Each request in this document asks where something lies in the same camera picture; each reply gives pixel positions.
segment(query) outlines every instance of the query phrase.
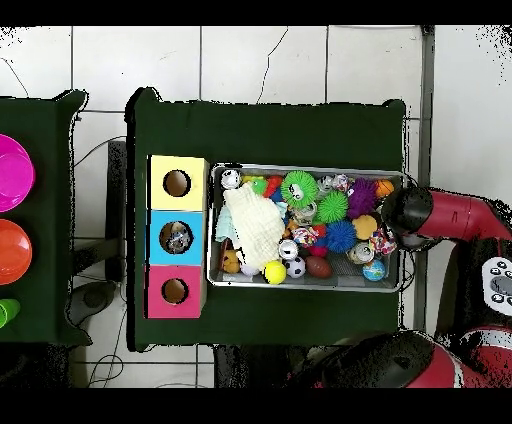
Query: circular hole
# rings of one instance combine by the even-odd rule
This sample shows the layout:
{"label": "circular hole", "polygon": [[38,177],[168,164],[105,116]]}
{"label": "circular hole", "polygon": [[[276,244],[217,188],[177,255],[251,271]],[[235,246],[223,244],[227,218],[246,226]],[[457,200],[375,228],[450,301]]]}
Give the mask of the circular hole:
{"label": "circular hole", "polygon": [[185,253],[193,239],[190,227],[182,221],[168,222],[160,230],[160,246],[171,255]]}
{"label": "circular hole", "polygon": [[190,191],[190,177],[184,171],[175,169],[164,177],[164,190],[172,197],[183,197]]}
{"label": "circular hole", "polygon": [[188,296],[188,287],[185,281],[179,278],[167,280],[162,285],[162,297],[172,305],[183,303]]}

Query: yellow box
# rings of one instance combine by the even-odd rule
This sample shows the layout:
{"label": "yellow box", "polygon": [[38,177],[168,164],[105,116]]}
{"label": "yellow box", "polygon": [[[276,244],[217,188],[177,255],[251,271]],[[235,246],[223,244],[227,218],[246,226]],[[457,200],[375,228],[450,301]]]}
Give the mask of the yellow box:
{"label": "yellow box", "polygon": [[[177,156],[151,156],[151,209],[201,212],[206,209],[207,167],[204,159]],[[188,191],[181,197],[171,196],[165,188],[166,176],[181,171]]]}

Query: toy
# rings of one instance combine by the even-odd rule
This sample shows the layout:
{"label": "toy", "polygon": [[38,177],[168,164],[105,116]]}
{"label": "toy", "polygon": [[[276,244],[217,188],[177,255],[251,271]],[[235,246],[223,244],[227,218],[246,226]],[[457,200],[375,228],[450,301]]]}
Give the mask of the toy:
{"label": "toy", "polygon": [[306,262],[302,258],[295,258],[284,263],[286,273],[292,278],[302,277],[306,273]]}
{"label": "toy", "polygon": [[370,281],[379,281],[386,275],[386,267],[378,259],[374,259],[369,264],[363,266],[364,278]]}
{"label": "toy", "polygon": [[327,225],[327,247],[335,253],[344,253],[356,244],[356,229],[351,222],[336,221]]}
{"label": "toy", "polygon": [[311,202],[309,205],[302,209],[293,209],[292,214],[297,221],[297,224],[301,226],[311,225],[313,217],[316,215],[317,206],[315,202]]}
{"label": "toy", "polygon": [[370,213],[375,205],[375,182],[358,178],[350,190],[347,217],[355,219]]}
{"label": "toy", "polygon": [[284,260],[291,261],[299,254],[299,248],[293,240],[281,240],[279,242],[279,256]]}
{"label": "toy", "polygon": [[240,271],[242,271],[242,273],[248,277],[253,277],[254,275],[258,275],[260,273],[258,268],[253,268],[246,264],[240,265]]}
{"label": "toy", "polygon": [[330,177],[329,175],[320,178],[316,182],[316,185],[318,187],[318,193],[316,194],[317,201],[322,200],[332,191],[332,182],[333,178]]}
{"label": "toy", "polygon": [[348,208],[347,196],[341,191],[332,191],[318,204],[315,222],[329,224],[345,218]]}
{"label": "toy", "polygon": [[377,180],[375,182],[375,196],[378,198],[385,197],[393,193],[393,184],[389,180]]}
{"label": "toy", "polygon": [[279,175],[272,175],[272,176],[268,177],[267,178],[267,188],[263,192],[263,197],[272,196],[276,192],[276,190],[281,187],[282,183],[283,183],[283,177],[281,177]]}
{"label": "toy", "polygon": [[283,238],[288,238],[292,236],[292,231],[299,228],[299,224],[293,219],[288,220],[288,224],[286,224],[286,228],[283,233]]}
{"label": "toy", "polygon": [[309,231],[307,228],[299,227],[293,230],[292,236],[295,243],[304,247],[312,246],[316,242],[316,236],[313,234],[312,230]]}
{"label": "toy", "polygon": [[263,193],[267,189],[267,180],[256,178],[251,181],[252,189],[256,194],[259,194],[260,196],[263,196]]}
{"label": "toy", "polygon": [[234,250],[226,250],[224,252],[224,259],[222,261],[222,269],[230,274],[236,274],[240,271],[240,263],[236,257]]}
{"label": "toy", "polygon": [[237,169],[226,169],[220,177],[220,185],[225,190],[232,190],[240,186],[242,177]]}
{"label": "toy", "polygon": [[281,184],[284,200],[297,209],[302,209],[314,201],[317,191],[315,179],[305,171],[289,172]]}
{"label": "toy", "polygon": [[374,252],[368,243],[357,243],[347,252],[348,258],[356,265],[366,264],[373,259]]}
{"label": "toy", "polygon": [[370,215],[361,215],[359,218],[353,219],[352,224],[356,229],[356,237],[359,240],[368,240],[377,231],[377,222]]}
{"label": "toy", "polygon": [[286,278],[286,267],[279,261],[270,261],[265,265],[263,278],[269,284],[281,284]]}
{"label": "toy", "polygon": [[391,231],[386,232],[383,228],[379,228],[371,235],[369,246],[375,253],[389,255],[396,249],[397,244]]}
{"label": "toy", "polygon": [[306,258],[306,270],[317,278],[329,278],[332,275],[329,262],[319,256],[308,256]]}

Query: green mat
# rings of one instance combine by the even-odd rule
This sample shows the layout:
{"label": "green mat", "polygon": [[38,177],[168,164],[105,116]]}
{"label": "green mat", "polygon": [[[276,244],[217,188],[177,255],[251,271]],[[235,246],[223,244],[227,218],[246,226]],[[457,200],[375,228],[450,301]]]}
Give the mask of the green mat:
{"label": "green mat", "polygon": [[0,98],[0,134],[21,143],[36,170],[23,203],[0,214],[25,230],[33,249],[25,275],[0,286],[0,298],[21,303],[19,315],[0,329],[0,342],[89,343],[64,315],[72,265],[69,133],[85,100],[82,91],[66,91],[52,100]]}
{"label": "green mat", "polygon": [[328,345],[352,335],[393,331],[398,293],[269,290],[209,285],[201,318],[143,317],[146,156],[334,168],[402,168],[403,102],[385,106],[167,103],[139,89],[126,107],[129,346],[157,344]]}

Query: metal tray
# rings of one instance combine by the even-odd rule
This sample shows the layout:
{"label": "metal tray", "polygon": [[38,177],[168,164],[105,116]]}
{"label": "metal tray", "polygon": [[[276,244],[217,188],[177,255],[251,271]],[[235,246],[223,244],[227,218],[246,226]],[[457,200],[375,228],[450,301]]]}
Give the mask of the metal tray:
{"label": "metal tray", "polygon": [[369,281],[363,277],[362,265],[355,265],[350,262],[346,254],[334,254],[329,252],[327,260],[333,269],[333,276],[329,279],[316,278],[306,273],[301,278],[293,279],[286,277],[279,285],[267,284],[262,275],[248,277],[242,273],[229,274],[218,269],[221,254],[221,243],[215,241],[215,225],[218,213],[223,204],[222,188],[220,177],[226,169],[238,169],[242,175],[281,175],[284,176],[290,171],[302,169],[309,172],[315,178],[324,175],[346,174],[349,177],[364,177],[368,179],[386,178],[393,183],[394,187],[407,185],[407,178],[401,172],[394,171],[373,171],[355,169],[335,168],[311,168],[291,167],[277,165],[255,165],[255,164],[226,164],[218,163],[212,166],[210,172],[210,193],[209,193],[209,214],[208,214],[208,240],[206,255],[207,279],[217,286],[235,287],[261,287],[266,289],[302,289],[302,290],[338,290],[338,291],[369,291],[369,292],[394,292],[398,290],[400,275],[400,252],[395,250],[391,255],[382,257],[386,266],[386,276],[378,281]]}

